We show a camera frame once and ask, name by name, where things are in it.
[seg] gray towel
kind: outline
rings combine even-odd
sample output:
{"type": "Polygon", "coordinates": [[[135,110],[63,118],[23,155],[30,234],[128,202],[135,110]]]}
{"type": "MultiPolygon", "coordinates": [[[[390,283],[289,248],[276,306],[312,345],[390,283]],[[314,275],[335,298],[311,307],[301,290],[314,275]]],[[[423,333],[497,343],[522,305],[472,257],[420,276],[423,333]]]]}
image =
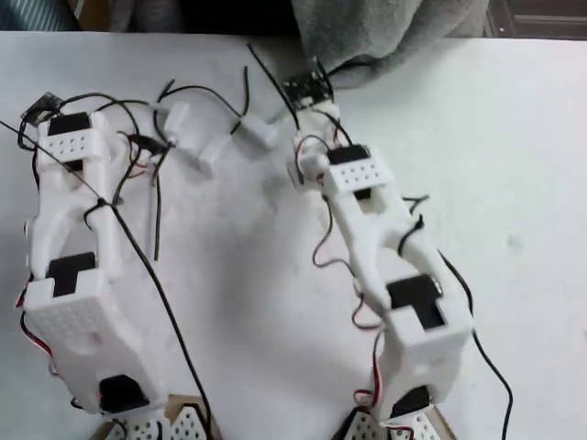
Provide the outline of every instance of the gray towel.
{"type": "MultiPolygon", "coordinates": [[[[140,30],[181,31],[177,0],[112,0],[112,30],[131,11],[140,30]]],[[[335,71],[336,86],[360,85],[446,36],[482,34],[489,0],[292,0],[305,55],[335,71]]]]}

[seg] white tabletop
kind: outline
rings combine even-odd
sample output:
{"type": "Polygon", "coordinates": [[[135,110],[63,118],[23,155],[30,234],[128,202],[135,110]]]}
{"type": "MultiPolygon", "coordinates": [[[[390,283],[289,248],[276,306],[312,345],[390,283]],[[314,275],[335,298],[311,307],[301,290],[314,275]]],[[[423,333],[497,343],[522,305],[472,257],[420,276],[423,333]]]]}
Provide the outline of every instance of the white tabletop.
{"type": "MultiPolygon", "coordinates": [[[[48,90],[152,99],[171,77],[213,86],[240,106],[245,63],[251,110],[272,116],[279,96],[244,42],[5,33],[0,118],[15,123],[48,90]]],[[[291,44],[259,50],[280,74],[299,65],[291,44]]],[[[585,43],[445,40],[338,94],[353,139],[384,151],[406,195],[431,194],[426,226],[472,287],[480,338],[515,393],[511,439],[578,438],[587,429],[585,78],[585,43]]],[[[194,102],[211,131],[229,127],[217,103],[194,102]]],[[[37,196],[29,157],[9,132],[0,130],[0,143],[0,431],[6,439],[85,438],[97,419],[69,407],[11,309],[27,276],[21,231],[37,196]]],[[[372,336],[350,323],[356,298],[344,270],[311,264],[326,213],[291,188],[283,166],[290,151],[263,153],[242,136],[236,144],[213,181],[179,155],[166,163],[157,270],[226,439],[327,439],[368,377],[372,336]]],[[[123,214],[142,236],[150,218],[143,183],[123,194],[123,214]]],[[[173,391],[194,392],[154,288],[125,252],[118,292],[128,319],[160,323],[150,335],[156,360],[173,391]]],[[[344,256],[338,234],[324,252],[344,256]]],[[[505,405],[471,344],[442,412],[458,438],[494,439],[505,405]]]]}

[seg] red wire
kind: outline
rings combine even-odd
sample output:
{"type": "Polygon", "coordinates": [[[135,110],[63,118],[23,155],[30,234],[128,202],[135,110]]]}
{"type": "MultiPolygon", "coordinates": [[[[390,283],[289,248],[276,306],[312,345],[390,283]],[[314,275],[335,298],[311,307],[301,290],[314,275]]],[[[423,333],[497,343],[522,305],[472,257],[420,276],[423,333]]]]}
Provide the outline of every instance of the red wire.
{"type": "Polygon", "coordinates": [[[314,248],[314,252],[312,252],[312,262],[314,263],[314,265],[317,268],[320,268],[320,269],[325,268],[325,267],[330,266],[331,264],[335,264],[335,263],[344,264],[345,267],[349,270],[352,278],[355,278],[355,272],[352,270],[352,267],[348,264],[347,261],[345,261],[342,258],[333,258],[333,259],[330,259],[330,260],[325,261],[323,263],[319,263],[317,261],[318,251],[327,242],[328,238],[332,234],[332,229],[334,228],[334,217],[332,215],[332,208],[330,207],[330,203],[328,202],[327,199],[325,199],[324,201],[328,207],[328,229],[327,229],[326,233],[324,234],[324,236],[322,237],[322,239],[318,242],[318,244],[314,248]]]}
{"type": "Polygon", "coordinates": [[[37,337],[34,333],[32,333],[30,330],[28,330],[27,323],[25,323],[25,312],[24,311],[20,315],[20,328],[22,329],[22,332],[25,334],[25,336],[33,344],[35,344],[37,347],[41,348],[50,358],[53,357],[53,353],[51,352],[50,347],[45,343],[45,341],[43,341],[42,339],[37,337]]]}
{"type": "Polygon", "coordinates": [[[25,303],[25,294],[27,293],[27,286],[31,281],[34,280],[34,278],[35,277],[32,273],[28,274],[27,284],[25,284],[25,287],[23,288],[22,292],[18,295],[17,302],[15,303],[15,309],[19,309],[25,303]]]}
{"type": "Polygon", "coordinates": [[[379,338],[383,334],[383,331],[380,331],[377,336],[375,336],[375,342],[373,343],[373,354],[372,354],[372,361],[373,361],[373,385],[374,390],[355,390],[353,393],[353,397],[355,402],[360,405],[357,399],[357,394],[364,394],[368,397],[371,397],[371,403],[366,405],[369,409],[375,408],[379,399],[381,398],[382,394],[382,374],[379,369],[379,359],[377,358],[377,346],[379,343],[379,338]]]}

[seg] black wire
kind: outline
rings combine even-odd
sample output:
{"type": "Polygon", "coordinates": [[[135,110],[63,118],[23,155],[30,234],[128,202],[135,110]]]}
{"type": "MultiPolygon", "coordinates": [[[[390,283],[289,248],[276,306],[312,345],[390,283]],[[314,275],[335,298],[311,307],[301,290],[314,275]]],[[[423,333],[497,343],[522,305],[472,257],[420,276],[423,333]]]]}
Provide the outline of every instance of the black wire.
{"type": "Polygon", "coordinates": [[[324,68],[324,65],[322,65],[322,62],[320,62],[320,59],[318,57],[316,57],[316,67],[324,77],[324,80],[327,82],[328,91],[330,92],[330,96],[332,96],[332,102],[334,103],[334,87],[332,86],[330,78],[328,78],[327,70],[324,68]]]}
{"type": "Polygon", "coordinates": [[[125,424],[120,422],[118,419],[112,419],[112,422],[116,425],[118,425],[120,427],[120,429],[122,429],[122,433],[124,434],[124,439],[126,439],[128,437],[128,429],[125,427],[125,424]]]}
{"type": "Polygon", "coordinates": [[[157,165],[155,165],[155,170],[153,171],[153,178],[151,180],[152,184],[155,184],[155,181],[159,177],[159,171],[161,170],[161,167],[163,166],[163,162],[167,159],[167,155],[169,154],[169,152],[171,150],[172,150],[172,146],[170,144],[168,144],[167,149],[165,151],[163,151],[163,154],[161,154],[161,159],[159,159],[159,162],[157,162],[157,165]]]}
{"type": "Polygon", "coordinates": [[[92,227],[88,224],[88,216],[96,209],[100,209],[100,208],[107,206],[107,205],[108,205],[108,202],[105,199],[99,198],[98,202],[93,207],[91,207],[85,213],[83,213],[83,222],[85,223],[86,226],[88,226],[88,229],[92,230],[92,227]]]}
{"type": "Polygon", "coordinates": [[[159,261],[159,248],[161,246],[161,178],[159,175],[155,180],[157,192],[157,213],[155,215],[155,251],[153,259],[159,261]]]}
{"type": "MultiPolygon", "coordinates": [[[[130,142],[130,139],[128,140],[128,144],[129,144],[129,147],[132,148],[132,143],[130,142]]],[[[141,148],[140,148],[140,146],[138,146],[137,155],[128,164],[128,168],[125,171],[124,176],[122,176],[122,179],[120,179],[120,182],[118,183],[118,186],[116,187],[116,190],[114,192],[114,196],[112,197],[112,204],[114,206],[118,205],[118,202],[120,200],[120,192],[122,191],[122,187],[124,186],[124,184],[128,180],[128,177],[132,173],[132,169],[135,168],[135,165],[137,165],[138,158],[140,157],[140,151],[141,151],[141,148]]]]}
{"type": "MultiPolygon", "coordinates": [[[[157,96],[157,104],[162,101],[163,96],[167,93],[169,89],[172,88],[173,83],[175,83],[175,80],[170,80],[169,82],[167,82],[167,84],[165,84],[165,87],[163,87],[163,90],[161,90],[161,93],[159,93],[159,96],[157,96]]],[[[165,143],[169,144],[169,140],[167,140],[165,134],[163,133],[163,130],[161,130],[161,127],[159,126],[159,110],[157,109],[153,110],[153,126],[155,127],[155,131],[157,132],[159,137],[163,139],[165,143]]]]}
{"type": "Polygon", "coordinates": [[[402,256],[402,254],[404,253],[404,246],[405,246],[405,242],[407,241],[407,239],[409,237],[411,237],[413,233],[415,233],[416,231],[419,231],[423,227],[424,227],[424,217],[422,215],[420,215],[418,220],[415,222],[414,226],[412,226],[412,228],[409,231],[407,231],[404,234],[404,236],[400,239],[400,243],[399,243],[399,245],[397,245],[397,255],[399,255],[400,257],[402,256]]]}
{"type": "Polygon", "coordinates": [[[24,129],[27,126],[27,121],[25,121],[24,119],[20,120],[20,129],[19,130],[15,129],[14,127],[10,126],[9,124],[7,124],[6,122],[1,121],[1,120],[0,120],[0,125],[5,128],[8,128],[10,131],[17,134],[17,136],[18,136],[17,143],[21,149],[24,149],[26,151],[35,151],[35,149],[37,149],[37,147],[36,147],[37,142],[35,142],[33,139],[31,139],[29,136],[27,136],[24,132],[24,129]],[[24,143],[21,142],[21,140],[22,140],[21,138],[24,138],[28,142],[32,143],[33,147],[28,147],[28,146],[24,145],[24,143]]]}
{"type": "Polygon", "coordinates": [[[77,96],[72,96],[71,98],[68,98],[65,101],[62,101],[59,104],[59,106],[57,107],[57,109],[54,111],[54,113],[60,112],[60,110],[67,104],[75,103],[77,101],[81,101],[81,100],[87,99],[87,98],[105,98],[105,99],[110,100],[113,105],[120,105],[120,107],[125,112],[127,112],[128,117],[132,121],[132,125],[135,129],[135,132],[138,135],[140,134],[140,130],[138,129],[138,124],[137,124],[137,119],[135,119],[132,112],[128,109],[127,105],[124,104],[122,101],[118,101],[116,98],[110,96],[109,94],[105,94],[105,93],[91,92],[91,93],[78,94],[77,96]]]}
{"type": "Polygon", "coordinates": [[[415,209],[429,198],[430,196],[425,194],[422,197],[402,197],[402,200],[404,202],[413,202],[412,206],[410,206],[410,214],[413,214],[415,209]]]}
{"type": "Polygon", "coordinates": [[[153,280],[153,283],[155,284],[155,287],[157,288],[157,292],[159,293],[161,301],[163,302],[163,306],[165,307],[165,311],[167,312],[167,315],[169,316],[169,319],[172,322],[173,331],[175,332],[175,335],[177,336],[177,340],[180,344],[180,348],[182,349],[183,357],[185,358],[185,362],[187,363],[187,366],[190,369],[190,372],[192,373],[192,377],[194,378],[195,384],[197,385],[198,390],[200,391],[200,394],[202,395],[202,401],[204,403],[204,407],[206,410],[206,420],[205,420],[204,429],[205,429],[207,438],[212,438],[212,435],[211,435],[212,412],[210,410],[210,403],[208,401],[208,398],[205,395],[205,391],[204,391],[204,387],[202,386],[202,382],[200,382],[200,379],[197,375],[197,372],[195,371],[194,364],[192,363],[192,359],[190,358],[190,354],[187,351],[187,347],[185,346],[185,342],[183,341],[182,332],[181,332],[179,326],[177,325],[177,321],[175,320],[175,316],[173,315],[172,308],[170,307],[169,302],[167,301],[167,296],[165,295],[165,291],[163,290],[163,286],[161,286],[161,282],[159,281],[159,278],[157,277],[155,270],[153,269],[153,267],[149,263],[149,259],[147,258],[145,253],[142,251],[142,249],[138,245],[137,240],[132,235],[132,232],[130,232],[130,229],[128,228],[127,222],[122,217],[122,215],[120,215],[120,213],[118,212],[118,208],[116,206],[114,206],[113,204],[110,204],[109,206],[110,206],[110,209],[112,209],[112,212],[114,213],[114,215],[116,217],[116,220],[118,220],[118,223],[120,224],[120,226],[122,227],[122,230],[124,231],[125,235],[127,236],[128,241],[130,242],[130,245],[135,249],[135,252],[137,253],[138,258],[141,260],[141,262],[145,266],[145,269],[149,273],[151,279],[153,280]]]}
{"type": "MultiPolygon", "coordinates": [[[[249,66],[245,66],[243,70],[243,82],[245,85],[245,104],[241,112],[242,117],[247,115],[247,113],[249,112],[250,105],[249,66]]],[[[239,119],[239,121],[237,121],[237,123],[230,130],[230,135],[234,135],[237,132],[238,128],[240,127],[240,124],[241,122],[239,119]]]]}
{"type": "Polygon", "coordinates": [[[330,113],[323,112],[322,110],[315,110],[315,109],[313,109],[312,111],[314,113],[319,113],[320,115],[326,116],[330,120],[330,122],[332,122],[332,124],[334,124],[335,127],[340,130],[340,132],[345,137],[345,139],[347,140],[347,142],[349,143],[349,145],[353,145],[352,144],[352,140],[350,140],[349,133],[347,132],[347,130],[344,129],[344,127],[340,124],[340,122],[335,117],[333,117],[330,113]]]}
{"type": "Polygon", "coordinates": [[[141,104],[141,105],[150,106],[150,103],[148,103],[147,101],[140,100],[140,99],[121,99],[120,101],[101,105],[98,108],[96,108],[94,111],[101,112],[102,110],[105,110],[106,108],[111,107],[112,105],[120,105],[120,104],[141,104]]]}
{"type": "Polygon", "coordinates": [[[162,97],[161,100],[163,98],[166,98],[172,94],[177,94],[178,92],[183,92],[184,90],[203,90],[205,92],[209,92],[211,94],[213,94],[216,98],[218,98],[222,104],[224,104],[228,110],[230,110],[232,113],[235,114],[236,117],[241,117],[241,114],[238,112],[238,110],[232,106],[232,104],[227,101],[220,93],[218,93],[216,90],[211,89],[210,87],[206,87],[204,85],[184,85],[182,87],[178,87],[176,89],[172,89],[172,90],[168,90],[162,97]]]}
{"type": "Polygon", "coordinates": [[[316,139],[318,142],[320,142],[322,145],[324,145],[327,148],[328,151],[331,150],[331,148],[328,145],[328,143],[324,139],[322,139],[320,136],[317,136],[317,135],[312,135],[312,134],[305,135],[304,137],[302,137],[301,142],[305,142],[307,139],[310,139],[310,138],[311,139],[316,139]]]}
{"type": "Polygon", "coordinates": [[[161,422],[157,422],[157,440],[163,440],[163,426],[161,426],[161,422]]]}
{"type": "Polygon", "coordinates": [[[267,69],[267,66],[265,65],[265,63],[261,60],[261,58],[259,58],[259,55],[257,55],[257,53],[255,53],[255,49],[251,46],[250,43],[247,43],[247,47],[249,48],[252,56],[255,58],[257,63],[260,65],[260,67],[263,69],[263,71],[267,75],[267,78],[269,78],[269,80],[273,84],[273,87],[275,87],[275,90],[277,91],[279,96],[283,99],[285,106],[292,114],[293,121],[295,122],[295,128],[297,128],[299,130],[300,129],[300,120],[297,118],[297,114],[295,113],[294,106],[292,105],[292,103],[290,102],[288,97],[285,95],[285,93],[283,92],[280,85],[277,83],[277,80],[275,79],[275,77],[271,74],[269,69],[267,69]]]}
{"type": "MultiPolygon", "coordinates": [[[[449,259],[446,258],[442,254],[442,252],[440,252],[440,257],[442,257],[444,264],[447,265],[449,270],[452,272],[452,274],[455,276],[455,278],[459,281],[459,284],[462,287],[462,289],[465,291],[465,294],[467,295],[467,301],[469,302],[469,311],[471,312],[471,316],[474,316],[474,314],[473,314],[473,294],[471,292],[471,289],[469,288],[469,285],[467,284],[465,279],[462,277],[462,275],[460,275],[457,268],[455,268],[452,265],[452,263],[449,261],[449,259]]],[[[472,333],[473,333],[473,341],[475,341],[475,346],[477,346],[477,349],[479,350],[479,353],[481,354],[483,360],[489,366],[489,368],[492,370],[493,374],[497,377],[497,379],[500,382],[502,382],[505,390],[507,391],[508,403],[507,403],[507,409],[505,410],[504,426],[502,428],[502,440],[505,440],[505,438],[507,437],[507,428],[510,423],[510,415],[512,414],[512,407],[514,406],[514,393],[512,392],[512,389],[510,388],[509,383],[507,383],[507,380],[505,380],[505,377],[502,375],[502,373],[499,371],[499,369],[497,369],[497,367],[493,364],[493,362],[490,360],[489,356],[487,356],[487,353],[485,353],[485,350],[483,349],[481,341],[479,340],[479,337],[477,336],[477,331],[473,330],[472,333]]]]}
{"type": "Polygon", "coordinates": [[[77,401],[77,399],[75,399],[74,397],[72,397],[72,399],[70,400],[70,405],[75,408],[76,410],[82,410],[83,406],[80,405],[77,401]]]}

